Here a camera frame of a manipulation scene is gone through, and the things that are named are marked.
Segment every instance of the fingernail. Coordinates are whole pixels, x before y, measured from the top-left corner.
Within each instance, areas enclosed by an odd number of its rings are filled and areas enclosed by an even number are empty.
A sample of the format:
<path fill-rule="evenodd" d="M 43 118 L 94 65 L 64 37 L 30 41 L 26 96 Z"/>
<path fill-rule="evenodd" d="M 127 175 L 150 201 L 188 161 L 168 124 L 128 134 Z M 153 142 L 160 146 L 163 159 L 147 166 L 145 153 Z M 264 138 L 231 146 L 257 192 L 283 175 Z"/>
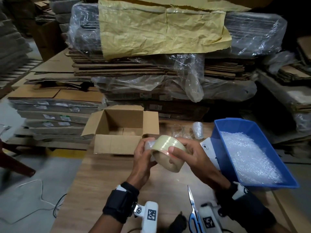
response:
<path fill-rule="evenodd" d="M 173 152 L 174 152 L 174 147 L 173 147 L 173 146 L 170 146 L 170 147 L 169 147 L 169 152 L 170 152 L 170 153 L 173 153 Z"/>

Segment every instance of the hand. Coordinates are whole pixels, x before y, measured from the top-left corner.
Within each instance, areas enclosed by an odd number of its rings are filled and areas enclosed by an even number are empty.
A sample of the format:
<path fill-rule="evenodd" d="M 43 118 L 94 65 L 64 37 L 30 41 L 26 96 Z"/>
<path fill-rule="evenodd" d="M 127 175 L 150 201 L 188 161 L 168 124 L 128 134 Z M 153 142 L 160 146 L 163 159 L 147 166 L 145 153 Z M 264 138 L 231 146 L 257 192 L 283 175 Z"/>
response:
<path fill-rule="evenodd" d="M 134 151 L 133 170 L 126 180 L 129 184 L 140 190 L 150 176 L 150 168 L 157 164 L 156 161 L 150 162 L 150 150 L 145 150 L 145 142 L 154 140 L 153 137 L 141 139 Z"/>
<path fill-rule="evenodd" d="M 220 191 L 230 187 L 231 183 L 216 169 L 198 141 L 176 139 L 186 147 L 190 154 L 173 146 L 169 147 L 170 154 L 185 161 L 194 175 L 213 190 Z"/>

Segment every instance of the wristband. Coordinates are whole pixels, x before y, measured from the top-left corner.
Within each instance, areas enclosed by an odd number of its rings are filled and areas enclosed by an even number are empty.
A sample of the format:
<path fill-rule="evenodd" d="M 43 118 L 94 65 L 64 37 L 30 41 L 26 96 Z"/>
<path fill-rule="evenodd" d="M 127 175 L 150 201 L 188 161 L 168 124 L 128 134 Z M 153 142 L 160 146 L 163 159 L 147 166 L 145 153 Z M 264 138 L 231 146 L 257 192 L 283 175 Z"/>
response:
<path fill-rule="evenodd" d="M 139 191 L 131 184 L 124 182 L 113 190 L 103 208 L 104 215 L 110 215 L 124 224 L 133 214 Z"/>
<path fill-rule="evenodd" d="M 233 182 L 228 190 L 215 193 L 219 213 L 237 221 L 247 232 L 263 232 L 276 224 L 274 215 L 247 188 Z"/>

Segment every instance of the tape roll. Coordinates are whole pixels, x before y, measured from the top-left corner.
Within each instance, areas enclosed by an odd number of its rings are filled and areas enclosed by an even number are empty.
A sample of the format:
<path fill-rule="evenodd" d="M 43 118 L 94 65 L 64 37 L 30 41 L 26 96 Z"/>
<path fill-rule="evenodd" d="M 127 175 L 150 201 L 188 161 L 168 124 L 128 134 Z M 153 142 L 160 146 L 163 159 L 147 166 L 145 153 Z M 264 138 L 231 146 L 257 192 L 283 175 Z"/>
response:
<path fill-rule="evenodd" d="M 152 146 L 151 154 L 157 163 L 162 165 L 165 169 L 171 172 L 179 172 L 184 164 L 184 161 L 169 154 L 168 149 L 170 146 L 177 147 L 184 152 L 187 152 L 187 149 L 184 147 L 184 145 L 177 141 L 175 138 L 162 135 Z"/>

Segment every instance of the wooden table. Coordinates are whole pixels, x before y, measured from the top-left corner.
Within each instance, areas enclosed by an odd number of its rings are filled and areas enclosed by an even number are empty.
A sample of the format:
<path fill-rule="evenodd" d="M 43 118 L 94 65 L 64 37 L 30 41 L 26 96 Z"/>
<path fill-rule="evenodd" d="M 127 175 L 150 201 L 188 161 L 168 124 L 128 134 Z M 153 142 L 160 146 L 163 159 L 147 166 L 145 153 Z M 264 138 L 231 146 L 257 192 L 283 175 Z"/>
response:
<path fill-rule="evenodd" d="M 191 125 L 191 122 L 161 120 L 160 134 L 170 134 L 173 124 Z M 204 137 L 212 134 L 213 123 L 204 123 Z M 64 204 L 54 222 L 52 233 L 88 232 L 102 214 L 102 209 L 111 191 L 125 181 L 132 170 L 132 157 L 94 154 L 94 142 L 84 157 L 80 170 L 68 192 Z M 188 197 L 189 184 L 196 206 L 214 199 L 213 191 L 193 175 L 187 164 L 179 173 L 172 173 L 162 166 L 151 169 L 150 179 L 142 188 L 138 203 L 154 201 L 159 205 L 158 229 L 168 227 L 176 216 L 183 212 L 188 218 L 191 205 Z M 278 222 L 289 228 L 272 192 L 258 193 L 262 202 L 274 213 Z M 221 220 L 223 228 L 234 233 L 246 232 L 237 222 L 228 217 Z M 141 218 L 129 218 L 122 232 L 141 226 Z"/>

